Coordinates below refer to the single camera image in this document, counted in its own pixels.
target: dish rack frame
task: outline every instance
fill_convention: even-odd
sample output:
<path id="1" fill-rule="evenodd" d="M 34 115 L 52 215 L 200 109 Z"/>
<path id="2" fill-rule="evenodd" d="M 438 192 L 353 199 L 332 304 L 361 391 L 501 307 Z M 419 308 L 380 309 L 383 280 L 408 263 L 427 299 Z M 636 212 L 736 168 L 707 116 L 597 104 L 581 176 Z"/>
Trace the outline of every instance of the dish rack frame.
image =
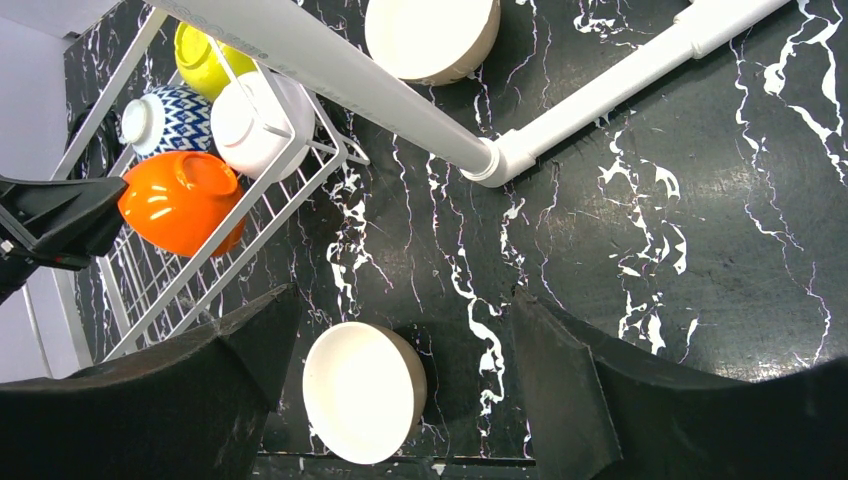
<path id="1" fill-rule="evenodd" d="M 68 169 L 68 163 L 71 163 L 72 168 L 73 160 L 79 157 L 79 154 L 74 156 L 75 149 L 81 151 L 88 143 L 97 124 L 114 103 L 118 92 L 167 17 L 166 13 L 155 8 L 151 11 L 77 137 L 66 151 L 54 178 L 63 178 L 63 174 L 67 176 L 63 169 Z M 218 43 L 209 36 L 207 40 L 230 81 L 240 87 L 240 94 L 252 106 L 257 125 L 288 139 L 288 142 L 262 175 L 246 189 L 242 199 L 193 257 L 180 257 L 156 248 L 128 225 L 121 229 L 109 254 L 97 258 L 100 278 L 113 317 L 107 321 L 113 321 L 120 334 L 120 341 L 103 361 L 179 335 L 195 321 L 199 321 L 204 312 L 208 313 L 213 299 L 221 294 L 268 239 L 331 174 L 349 160 L 364 165 L 370 164 L 362 148 L 335 128 L 315 94 L 302 85 L 300 88 L 307 95 L 317 119 L 315 131 L 294 131 L 289 134 L 265 122 L 242 84 L 236 81 L 236 75 Z M 282 92 L 272 78 L 276 73 L 272 73 L 261 63 L 254 63 L 280 102 L 288 121 L 291 112 L 286 111 Z M 176 72 L 169 82 L 171 85 L 182 83 L 179 72 Z M 289 178 L 276 182 L 286 165 L 307 147 L 310 153 L 300 167 Z M 133 149 L 128 146 L 109 175 L 123 175 L 137 163 Z M 240 181 L 243 183 L 246 179 L 240 176 Z M 263 220 L 263 210 L 270 213 L 269 220 Z M 221 257 L 210 258 L 210 254 L 242 218 L 245 219 L 245 233 L 239 245 Z"/>

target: blue and white patterned bowl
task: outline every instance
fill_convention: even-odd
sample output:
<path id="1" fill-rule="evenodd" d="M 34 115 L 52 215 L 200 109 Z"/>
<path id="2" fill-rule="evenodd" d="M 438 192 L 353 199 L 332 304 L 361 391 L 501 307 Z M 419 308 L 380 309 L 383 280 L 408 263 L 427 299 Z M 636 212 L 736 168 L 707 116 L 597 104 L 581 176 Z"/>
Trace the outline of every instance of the blue and white patterned bowl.
<path id="1" fill-rule="evenodd" d="M 157 87 L 127 104 L 121 134 L 141 160 L 172 151 L 205 152 L 212 145 L 211 108 L 189 87 Z"/>

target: bowl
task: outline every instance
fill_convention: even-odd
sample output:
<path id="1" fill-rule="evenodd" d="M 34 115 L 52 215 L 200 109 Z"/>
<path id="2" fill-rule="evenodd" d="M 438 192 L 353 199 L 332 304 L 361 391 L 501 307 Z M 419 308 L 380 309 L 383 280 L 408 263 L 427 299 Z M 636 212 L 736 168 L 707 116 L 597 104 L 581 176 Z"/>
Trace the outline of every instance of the bowl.
<path id="1" fill-rule="evenodd" d="M 176 150 L 212 146 L 212 104 L 184 86 L 162 86 L 131 100 L 121 115 L 121 135 L 142 160 Z"/>
<path id="2" fill-rule="evenodd" d="M 247 55 L 221 42 L 218 45 L 236 75 L 256 70 L 256 65 Z M 174 37 L 174 48 L 177 70 L 186 84 L 211 101 L 218 98 L 224 87 L 229 85 L 230 77 L 212 51 L 206 34 L 180 22 Z"/>
<path id="3" fill-rule="evenodd" d="M 392 455 L 424 411 L 427 379 L 418 354 L 383 327 L 346 322 L 315 341 L 303 369 L 312 428 L 339 457 L 369 465 Z"/>
<path id="4" fill-rule="evenodd" d="M 371 0 L 365 43 L 395 77 L 446 85 L 477 69 L 495 44 L 500 0 Z"/>
<path id="5" fill-rule="evenodd" d="M 235 83 L 227 85 L 212 105 L 212 137 L 218 153 L 234 170 L 253 179 L 262 175 L 290 141 L 262 128 L 256 111 L 269 125 L 289 134 L 297 131 L 311 139 L 315 131 L 315 111 L 300 84 L 276 73 L 272 77 L 282 93 L 282 104 L 261 73 L 249 72 L 238 81 L 256 110 Z M 309 147 L 303 146 L 276 181 L 291 175 L 308 153 Z"/>
<path id="6" fill-rule="evenodd" d="M 191 257 L 244 195 L 233 171 L 203 152 L 168 152 L 145 160 L 124 175 L 129 184 L 118 200 L 124 220 L 142 238 L 177 255 Z M 242 220 L 213 256 L 235 247 Z"/>

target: orange bowl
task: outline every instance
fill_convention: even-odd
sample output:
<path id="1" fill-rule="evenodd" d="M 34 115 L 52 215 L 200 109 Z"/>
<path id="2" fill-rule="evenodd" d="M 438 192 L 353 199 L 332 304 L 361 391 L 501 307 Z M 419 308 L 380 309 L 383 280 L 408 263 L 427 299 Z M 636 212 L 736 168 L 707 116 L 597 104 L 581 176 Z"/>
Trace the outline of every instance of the orange bowl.
<path id="1" fill-rule="evenodd" d="M 244 195 L 235 174 L 221 159 L 201 152 L 167 152 L 135 167 L 118 200 L 127 223 L 148 242 L 185 257 L 194 256 Z M 244 219 L 212 252 L 235 247 Z"/>

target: yellow bowl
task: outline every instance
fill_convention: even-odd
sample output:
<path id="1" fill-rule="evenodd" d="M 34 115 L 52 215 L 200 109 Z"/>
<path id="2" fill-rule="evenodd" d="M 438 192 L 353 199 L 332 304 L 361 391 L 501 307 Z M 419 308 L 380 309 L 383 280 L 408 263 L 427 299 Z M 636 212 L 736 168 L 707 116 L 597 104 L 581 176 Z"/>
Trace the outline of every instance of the yellow bowl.
<path id="1" fill-rule="evenodd" d="M 236 75 L 256 70 L 253 60 L 247 55 L 221 42 L 218 42 L 218 45 Z M 180 22 L 174 38 L 174 47 L 177 70 L 186 84 L 211 101 L 218 98 L 224 87 L 229 85 L 230 78 L 218 61 L 218 56 L 212 51 L 206 34 Z"/>

